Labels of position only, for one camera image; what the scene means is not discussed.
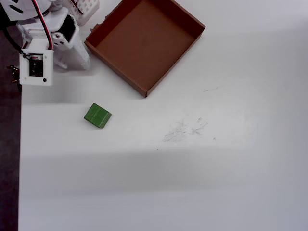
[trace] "pencil mark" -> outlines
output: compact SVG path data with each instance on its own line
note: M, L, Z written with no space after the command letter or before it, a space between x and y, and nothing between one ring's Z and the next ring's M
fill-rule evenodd
M218 89L218 87L213 88L213 89L209 89L209 90L205 90L205 91L203 91L203 92L213 91L213 90L217 90L217 89Z
M202 127L198 128L198 129L192 129L192 135L197 134L197 135L201 136L200 131L203 130L206 125L207 125L207 123L204 124Z

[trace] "cardboard tray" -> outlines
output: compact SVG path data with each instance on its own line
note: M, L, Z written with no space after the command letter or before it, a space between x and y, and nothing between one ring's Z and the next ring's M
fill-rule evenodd
M122 0L85 44L147 97L204 29L174 0Z

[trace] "white surface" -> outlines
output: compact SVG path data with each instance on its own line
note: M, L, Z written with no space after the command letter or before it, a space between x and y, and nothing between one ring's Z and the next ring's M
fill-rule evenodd
M207 28L147 99L92 54L23 86L20 231L308 230L307 2L178 3Z
M17 3L11 0L0 0L0 3L11 21L25 20L38 15L31 0L18 0ZM51 1L38 0L37 4L41 12L44 12L50 7ZM14 6L23 12L19 13L10 6Z

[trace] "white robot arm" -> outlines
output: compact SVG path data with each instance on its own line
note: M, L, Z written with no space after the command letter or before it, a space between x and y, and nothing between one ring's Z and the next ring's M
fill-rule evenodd
M74 59L84 69L90 58L80 38L79 27L62 0L0 0L7 16L17 22L24 44L20 51L20 83L50 86L53 62L67 68Z

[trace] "green wooden cube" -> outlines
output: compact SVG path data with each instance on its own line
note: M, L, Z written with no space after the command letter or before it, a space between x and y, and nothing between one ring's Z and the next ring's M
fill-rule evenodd
M106 111L105 109L94 103L85 115L85 120L89 121L90 123L94 124L99 128L104 128L110 116L110 112Z

